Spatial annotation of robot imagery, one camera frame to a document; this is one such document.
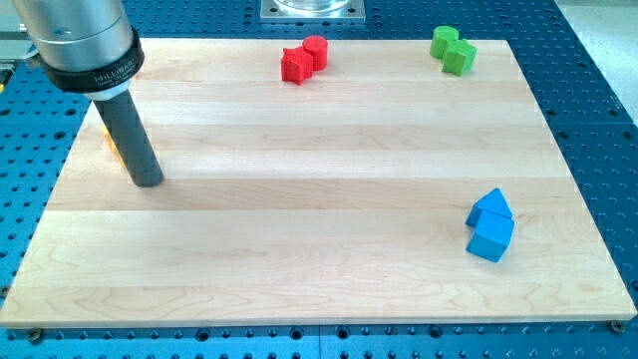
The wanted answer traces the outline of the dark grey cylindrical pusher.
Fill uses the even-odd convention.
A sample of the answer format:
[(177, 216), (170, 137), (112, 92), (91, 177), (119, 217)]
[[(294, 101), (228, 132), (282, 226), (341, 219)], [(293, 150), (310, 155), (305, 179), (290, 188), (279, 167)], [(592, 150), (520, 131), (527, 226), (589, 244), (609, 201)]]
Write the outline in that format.
[(159, 185), (163, 173), (130, 92), (95, 105), (133, 183)]

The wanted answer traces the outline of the black millibar tool flange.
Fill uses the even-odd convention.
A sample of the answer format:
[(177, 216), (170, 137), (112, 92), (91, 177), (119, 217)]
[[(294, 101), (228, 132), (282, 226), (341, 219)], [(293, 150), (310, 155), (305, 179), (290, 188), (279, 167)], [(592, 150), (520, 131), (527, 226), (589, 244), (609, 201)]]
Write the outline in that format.
[(133, 42), (118, 60), (101, 68), (72, 72), (62, 71), (41, 61), (51, 83), (64, 92), (89, 94), (112, 89), (130, 80), (142, 67), (145, 53), (138, 31), (132, 27)]

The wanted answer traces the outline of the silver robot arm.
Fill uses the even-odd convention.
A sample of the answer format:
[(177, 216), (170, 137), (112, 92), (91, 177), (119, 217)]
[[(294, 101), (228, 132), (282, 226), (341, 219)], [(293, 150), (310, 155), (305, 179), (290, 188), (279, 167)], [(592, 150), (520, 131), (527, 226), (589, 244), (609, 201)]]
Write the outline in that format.
[(129, 91), (145, 61), (121, 0), (13, 0), (51, 83), (90, 99), (133, 183), (153, 187), (163, 173)]

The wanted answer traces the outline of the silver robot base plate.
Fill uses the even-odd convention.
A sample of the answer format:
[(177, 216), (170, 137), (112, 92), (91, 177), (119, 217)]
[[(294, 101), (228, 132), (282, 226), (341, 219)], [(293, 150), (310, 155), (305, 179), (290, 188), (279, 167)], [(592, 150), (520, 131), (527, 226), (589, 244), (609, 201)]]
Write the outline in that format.
[(366, 19), (364, 0), (261, 0), (261, 23), (355, 22)]

